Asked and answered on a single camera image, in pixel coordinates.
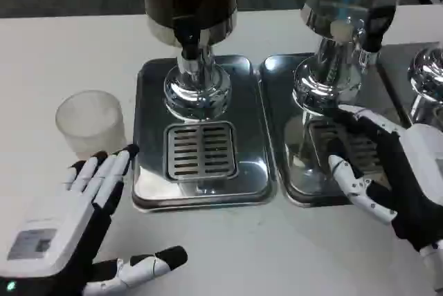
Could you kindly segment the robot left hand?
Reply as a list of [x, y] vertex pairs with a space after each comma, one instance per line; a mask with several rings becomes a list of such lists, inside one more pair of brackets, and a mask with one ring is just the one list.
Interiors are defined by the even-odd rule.
[[61, 188], [37, 200], [1, 253], [2, 295], [118, 295], [187, 263], [181, 246], [95, 260], [138, 152], [130, 144], [80, 160]]

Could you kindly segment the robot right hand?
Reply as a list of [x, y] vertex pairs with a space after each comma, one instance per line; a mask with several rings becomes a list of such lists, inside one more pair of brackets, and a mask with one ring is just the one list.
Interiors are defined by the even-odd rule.
[[380, 183], [347, 160], [339, 140], [328, 144], [328, 165], [351, 203], [420, 252], [442, 244], [442, 131], [415, 123], [405, 128], [371, 109], [339, 104], [327, 116], [351, 133], [364, 133], [389, 183]]

